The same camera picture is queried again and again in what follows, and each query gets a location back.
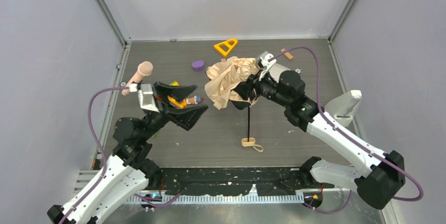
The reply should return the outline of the beige folding umbrella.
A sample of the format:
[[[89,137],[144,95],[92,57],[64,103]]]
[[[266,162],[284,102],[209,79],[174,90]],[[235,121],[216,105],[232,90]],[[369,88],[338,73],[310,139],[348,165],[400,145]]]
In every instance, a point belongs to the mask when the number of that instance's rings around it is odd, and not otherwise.
[[[257,99],[243,99],[235,89],[258,71],[259,67],[254,58],[233,56],[225,62],[215,63],[206,69],[209,82],[205,84],[205,93],[218,110],[226,108],[231,101],[240,104],[242,108],[250,108],[256,104]]]

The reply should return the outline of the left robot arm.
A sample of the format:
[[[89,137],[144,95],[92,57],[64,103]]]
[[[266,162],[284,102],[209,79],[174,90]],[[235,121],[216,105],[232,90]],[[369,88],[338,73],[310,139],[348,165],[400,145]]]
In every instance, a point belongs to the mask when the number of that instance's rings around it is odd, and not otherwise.
[[[103,223],[133,194],[158,186],[161,168],[147,157],[152,148],[148,140],[169,122],[191,130],[208,109],[206,104],[180,109],[170,103],[169,97],[178,101],[189,97],[196,85],[132,83],[115,89],[137,93],[145,116],[116,121],[113,138],[118,145],[76,196],[62,206],[51,206],[47,215],[52,223]]]

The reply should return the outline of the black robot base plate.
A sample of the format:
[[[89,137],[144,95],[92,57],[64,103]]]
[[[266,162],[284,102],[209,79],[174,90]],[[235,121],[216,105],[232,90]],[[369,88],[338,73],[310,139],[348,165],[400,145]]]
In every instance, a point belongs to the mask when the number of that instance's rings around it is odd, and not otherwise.
[[[144,169],[147,190],[167,195],[245,196],[255,187],[260,196],[293,195],[300,189],[331,189],[298,167],[152,168]]]

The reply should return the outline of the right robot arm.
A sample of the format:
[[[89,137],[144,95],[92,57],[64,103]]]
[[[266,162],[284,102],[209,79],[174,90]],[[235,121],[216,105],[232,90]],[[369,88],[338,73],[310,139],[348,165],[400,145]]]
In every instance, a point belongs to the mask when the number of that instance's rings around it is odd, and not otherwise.
[[[406,182],[403,156],[395,150],[386,153],[347,130],[306,96],[305,86],[298,73],[285,70],[278,79],[250,75],[235,92],[244,101],[262,96],[284,107],[293,126],[324,141],[351,163],[347,167],[311,157],[301,166],[311,181],[348,188],[382,210]]]

